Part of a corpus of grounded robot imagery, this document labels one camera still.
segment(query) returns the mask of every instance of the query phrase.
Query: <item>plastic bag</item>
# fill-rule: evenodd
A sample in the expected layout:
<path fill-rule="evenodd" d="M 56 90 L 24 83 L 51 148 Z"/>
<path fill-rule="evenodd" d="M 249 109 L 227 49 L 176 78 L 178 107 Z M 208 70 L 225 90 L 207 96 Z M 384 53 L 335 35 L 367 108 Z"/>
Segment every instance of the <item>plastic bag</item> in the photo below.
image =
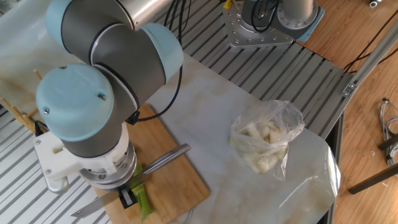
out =
<path fill-rule="evenodd" d="M 229 144 L 254 172 L 285 179 L 289 142 L 304 129 L 302 113 L 290 102 L 272 100 L 236 118 Z"/>

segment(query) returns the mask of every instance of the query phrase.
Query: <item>white cable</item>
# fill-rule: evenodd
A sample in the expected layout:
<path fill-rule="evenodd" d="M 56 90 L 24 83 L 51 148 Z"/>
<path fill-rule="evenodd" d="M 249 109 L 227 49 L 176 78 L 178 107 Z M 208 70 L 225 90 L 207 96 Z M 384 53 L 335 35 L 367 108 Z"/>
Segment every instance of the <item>white cable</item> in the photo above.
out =
<path fill-rule="evenodd" d="M 188 213 L 187 219 L 185 219 L 185 222 L 184 222 L 184 224 L 188 224 L 188 222 L 189 222 L 189 219 L 191 218 L 191 215 L 192 215 L 192 213 L 193 213 L 193 209 L 194 209 L 194 208 L 192 208 L 191 210 L 189 210 L 189 213 Z"/>
<path fill-rule="evenodd" d="M 383 139 L 385 141 L 389 139 L 388 135 L 389 130 L 388 127 L 386 126 L 386 122 L 384 121 L 384 110 L 386 109 L 386 105 L 388 103 L 392 104 L 390 101 L 384 100 L 383 104 L 380 106 L 380 123 L 383 128 Z M 393 157 L 397 151 L 398 151 L 398 143 L 395 143 L 386 149 L 387 164 L 389 167 L 393 166 L 396 163 Z"/>

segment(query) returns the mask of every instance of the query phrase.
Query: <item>metal mounting plate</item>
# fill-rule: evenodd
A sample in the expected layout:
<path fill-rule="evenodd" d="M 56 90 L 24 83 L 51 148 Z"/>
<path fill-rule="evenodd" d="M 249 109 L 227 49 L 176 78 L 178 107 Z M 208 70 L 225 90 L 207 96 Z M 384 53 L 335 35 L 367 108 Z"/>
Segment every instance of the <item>metal mounting plate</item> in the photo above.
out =
<path fill-rule="evenodd" d="M 242 20 L 241 9 L 242 7 L 237 9 L 234 5 L 230 9 L 223 8 L 227 36 L 232 47 L 245 49 L 249 47 L 275 47 L 289 45 L 293 42 L 292 37 L 272 27 L 269 31 L 261 34 L 249 30 L 248 25 Z"/>

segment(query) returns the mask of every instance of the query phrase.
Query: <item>wire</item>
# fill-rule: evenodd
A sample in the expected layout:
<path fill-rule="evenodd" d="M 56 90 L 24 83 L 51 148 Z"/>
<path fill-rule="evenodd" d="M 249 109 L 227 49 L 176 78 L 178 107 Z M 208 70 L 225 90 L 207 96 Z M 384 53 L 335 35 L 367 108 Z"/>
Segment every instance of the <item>wire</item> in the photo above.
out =
<path fill-rule="evenodd" d="M 373 37 L 373 39 L 367 44 L 367 46 L 362 50 L 362 52 L 356 57 L 355 60 L 353 60 L 351 63 L 349 63 L 346 66 L 345 69 L 345 73 L 348 72 L 348 70 L 350 70 L 350 68 L 354 65 L 355 62 L 357 62 L 358 60 L 360 60 L 359 58 L 361 58 L 361 55 L 363 53 L 365 53 L 365 51 L 370 47 L 370 45 L 376 40 L 376 38 L 380 35 L 380 33 L 383 31 L 383 29 L 388 25 L 388 23 L 390 23 L 390 21 L 398 14 L 398 10 L 396 10 L 395 13 L 393 13 L 393 15 L 387 20 L 386 23 L 384 23 L 384 25 L 380 28 L 379 32 L 377 32 L 377 34 Z"/>
<path fill-rule="evenodd" d="M 188 216 L 187 216 L 187 218 L 185 219 L 184 224 L 188 224 L 189 219 L 191 219 L 191 215 L 192 215 L 192 213 L 193 213 L 193 209 L 195 209 L 195 208 L 192 208 L 191 210 L 189 210 Z"/>
<path fill-rule="evenodd" d="M 173 14 L 172 14 L 172 17 L 171 17 L 170 26 L 169 26 L 170 30 L 173 27 L 173 21 L 174 21 L 174 18 L 175 18 L 175 13 L 177 12 L 179 3 L 180 3 L 180 0 L 174 0 L 172 2 L 172 4 L 170 5 L 169 10 L 167 11 L 166 20 L 164 22 L 165 24 L 167 24 L 167 20 L 168 20 L 169 15 L 170 15 L 170 13 L 172 11 L 172 8 L 174 8 Z M 180 17 L 179 17 L 179 20 L 178 20 L 178 37 L 177 37 L 177 39 L 178 39 L 178 42 L 180 43 L 180 45 L 182 45 L 182 18 L 183 18 L 183 12 L 184 12 L 184 8 L 185 8 L 185 4 L 186 3 L 187 3 L 187 0 L 182 0 L 181 9 L 180 9 Z M 136 122 L 149 121 L 149 120 L 152 120 L 152 119 L 155 119 L 155 118 L 158 118 L 158 117 L 162 116 L 164 113 L 166 113 L 170 109 L 170 107 L 173 105 L 175 99 L 177 99 L 178 93 L 180 92 L 180 89 L 181 89 L 181 82 L 182 82 L 182 66 L 180 67 L 180 73 L 178 75 L 178 83 L 177 83 L 177 87 L 175 89 L 174 96 L 173 96 L 172 100 L 170 101 L 170 103 L 166 106 L 166 108 L 164 108 L 160 113 L 155 114 L 155 115 L 150 116 L 150 117 L 147 117 L 147 118 L 139 118 L 139 111 L 136 111 L 136 112 L 134 112 L 131 115 L 130 118 L 127 119 L 127 122 L 130 123 L 130 124 L 135 124 Z"/>
<path fill-rule="evenodd" d="M 187 19 L 185 20 L 185 26 L 184 26 L 184 28 L 181 30 L 181 33 L 184 32 L 185 28 L 187 28 L 188 19 L 189 19 L 189 14 L 191 13 L 191 3 L 192 3 L 192 0 L 189 0 L 189 7 L 188 7 Z"/>
<path fill-rule="evenodd" d="M 272 24 L 272 21 L 274 21 L 274 18 L 275 18 L 275 15 L 276 15 L 276 10 L 277 10 L 278 5 L 279 5 L 279 0 L 276 2 L 276 5 L 275 5 L 274 7 L 270 8 L 270 11 L 272 10 L 271 18 L 270 18 L 270 20 L 269 20 L 269 23 L 266 25 L 266 28 L 264 28 L 264 29 L 262 29 L 262 30 L 259 30 L 259 29 L 256 27 L 256 25 L 254 24 L 255 11 L 256 11 L 256 7 L 257 7 L 259 1 L 260 1 L 260 0 L 257 0 L 256 3 L 254 3 L 253 9 L 252 9 L 252 11 L 251 11 L 251 24 L 252 24 L 252 26 L 253 26 L 253 29 L 254 29 L 256 32 L 258 32 L 258 33 L 261 34 L 261 33 L 265 32 L 265 31 L 267 31 L 267 30 L 270 28 L 270 26 L 271 26 L 271 24 Z"/>
<path fill-rule="evenodd" d="M 170 13 L 172 12 L 172 9 L 174 7 L 175 1 L 176 0 L 172 1 L 172 4 L 170 5 L 169 10 L 167 11 L 166 18 L 164 19 L 163 26 L 167 26 L 167 22 L 169 21 L 169 16 L 170 16 Z"/>
<path fill-rule="evenodd" d="M 377 65 L 380 65 L 381 63 L 385 62 L 387 59 L 389 59 L 391 56 L 393 56 L 395 53 L 398 52 L 398 48 L 396 48 L 393 52 L 391 52 L 391 54 L 387 55 L 387 57 L 383 58 L 382 60 L 380 60 L 379 63 L 377 63 Z"/>
<path fill-rule="evenodd" d="M 384 111 L 386 109 L 386 105 L 390 104 L 396 111 L 398 111 L 398 108 L 395 104 L 393 104 L 391 101 L 388 99 L 383 98 L 383 103 L 380 106 L 380 123 L 383 129 L 383 140 L 387 141 L 389 139 L 389 125 L 394 121 L 397 120 L 398 117 L 392 118 L 389 122 L 384 121 Z M 388 147 L 386 149 L 386 157 L 387 157 L 387 164 L 389 167 L 393 166 L 396 161 L 394 160 L 394 155 L 398 151 L 398 143 L 393 144 L 392 146 Z"/>
<path fill-rule="evenodd" d="M 391 126 L 392 123 L 396 123 L 396 121 L 398 121 L 398 117 L 392 118 L 392 119 L 390 119 L 390 120 L 387 122 L 387 130 L 388 130 L 388 132 L 389 132 L 390 134 L 392 134 L 393 136 L 397 135 L 398 133 L 395 133 L 395 132 L 391 131 L 390 126 Z"/>

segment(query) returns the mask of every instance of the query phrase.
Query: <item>black cable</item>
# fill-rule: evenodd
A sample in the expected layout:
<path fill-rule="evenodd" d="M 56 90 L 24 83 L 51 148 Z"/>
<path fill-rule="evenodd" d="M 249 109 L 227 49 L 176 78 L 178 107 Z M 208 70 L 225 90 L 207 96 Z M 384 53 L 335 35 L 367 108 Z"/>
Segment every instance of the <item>black cable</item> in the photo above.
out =
<path fill-rule="evenodd" d="M 260 6 L 259 6 L 259 10 L 257 11 L 257 18 L 258 18 L 259 14 L 260 14 L 260 10 L 261 10 L 261 6 L 262 6 L 263 2 L 264 2 L 264 0 L 261 0 Z M 268 2 L 269 2 L 269 0 L 267 0 L 266 8 L 265 8 L 264 12 L 267 11 Z"/>
<path fill-rule="evenodd" d="M 368 49 L 370 47 L 370 45 L 374 42 L 374 40 L 376 40 L 376 38 L 379 36 L 379 34 L 382 32 L 382 30 L 388 25 L 388 23 L 390 23 L 390 21 L 398 14 L 398 10 L 396 10 L 395 13 L 393 13 L 393 15 L 387 20 L 387 22 L 380 28 L 379 32 L 377 32 L 377 34 L 373 37 L 373 39 L 367 44 L 367 46 L 362 50 L 362 52 L 356 57 L 355 60 L 352 61 L 352 63 L 350 63 L 348 65 L 348 67 L 345 69 L 345 73 L 348 72 L 348 70 L 354 65 L 355 62 L 357 62 L 358 60 L 360 60 L 359 58 L 361 57 L 361 55 L 363 53 L 365 53 L 366 49 Z"/>
<path fill-rule="evenodd" d="M 181 11 L 180 11 L 180 17 L 178 20 L 178 41 L 180 42 L 180 45 L 182 45 L 182 17 L 183 17 L 183 12 L 184 12 L 184 8 L 185 8 L 185 4 L 187 3 L 187 0 L 182 0 L 182 4 L 181 4 Z M 174 12 L 172 15 L 172 21 L 174 20 L 174 16 L 175 16 L 175 11 L 178 8 L 178 4 L 179 4 L 179 0 L 176 1 L 176 5 L 174 6 Z M 149 121 L 151 119 L 154 118 L 158 118 L 160 116 L 162 116 L 164 113 L 166 113 L 170 107 L 173 105 L 175 99 L 177 99 L 178 93 L 180 92 L 181 89 L 181 82 L 182 82 L 182 66 L 180 67 L 180 73 L 178 75 L 178 83 L 177 83 L 177 88 L 175 90 L 174 96 L 172 98 L 172 100 L 170 101 L 170 103 L 166 106 L 166 108 L 164 108 L 160 113 L 155 114 L 153 116 L 147 117 L 147 118 L 138 118 L 139 117 L 139 112 L 136 111 L 133 113 L 133 115 L 127 120 L 128 123 L 131 124 L 135 124 L 136 122 L 141 122 L 141 121 Z"/>
<path fill-rule="evenodd" d="M 358 59 L 358 61 L 359 61 L 359 60 L 362 60 L 362 59 L 364 59 L 364 58 L 369 57 L 369 55 L 370 55 L 370 53 L 368 53 L 368 54 L 365 55 L 365 56 L 360 57 L 360 58 Z M 344 67 L 344 70 L 345 70 L 346 68 L 348 68 L 348 66 L 353 65 L 355 62 L 356 62 L 356 61 L 353 60 L 352 62 L 350 62 L 349 64 L 347 64 L 347 65 Z"/>
<path fill-rule="evenodd" d="M 175 5 L 175 7 L 174 7 L 173 15 L 172 15 L 172 20 L 170 21 L 170 25 L 169 25 L 169 30 L 172 30 L 172 29 L 173 29 L 173 22 L 174 22 L 174 18 L 175 18 L 175 13 L 177 13 L 178 4 L 180 4 L 180 0 L 177 0 L 177 3 L 176 3 L 176 5 Z"/>
<path fill-rule="evenodd" d="M 396 48 L 393 52 L 391 52 L 391 54 L 387 55 L 387 57 L 383 58 L 382 60 L 380 60 L 379 63 L 377 63 L 377 65 L 380 65 L 381 63 L 385 62 L 387 59 L 389 59 L 391 56 L 393 56 L 395 53 L 398 52 L 398 48 Z"/>
<path fill-rule="evenodd" d="M 170 13 L 172 12 L 172 9 L 173 9 L 173 7 L 174 7 L 175 1 L 176 1 L 176 0 L 173 0 L 173 1 L 172 1 L 172 4 L 170 5 L 169 10 L 167 11 L 166 18 L 164 19 L 163 26 L 167 26 L 167 22 L 168 22 L 168 20 L 169 20 Z"/>
<path fill-rule="evenodd" d="M 184 28 L 181 30 L 181 33 L 184 32 L 185 28 L 187 28 L 188 19 L 189 19 L 189 14 L 191 13 L 191 3 L 192 3 L 192 0 L 189 0 L 189 7 L 188 7 L 187 19 L 185 20 L 185 26 L 184 26 Z"/>
<path fill-rule="evenodd" d="M 262 29 L 262 30 L 259 30 L 259 29 L 256 27 L 256 25 L 254 24 L 254 16 L 255 16 L 256 7 L 257 7 L 259 1 L 260 1 L 260 0 L 257 0 L 256 3 L 254 3 L 253 9 L 252 9 L 252 11 L 251 11 L 251 24 L 252 24 L 252 26 L 253 26 L 253 29 L 254 29 L 256 32 L 258 32 L 258 33 L 261 34 L 261 33 L 265 32 L 265 31 L 267 31 L 267 30 L 270 28 L 270 26 L 271 26 L 271 24 L 272 24 L 272 21 L 274 21 L 274 18 L 275 18 L 275 15 L 276 15 L 276 10 L 277 10 L 278 5 L 279 5 L 279 1 L 277 1 L 277 2 L 276 2 L 276 5 L 270 9 L 270 11 L 272 11 L 271 19 L 270 19 L 269 23 L 266 25 L 266 28 L 264 28 L 264 29 Z"/>

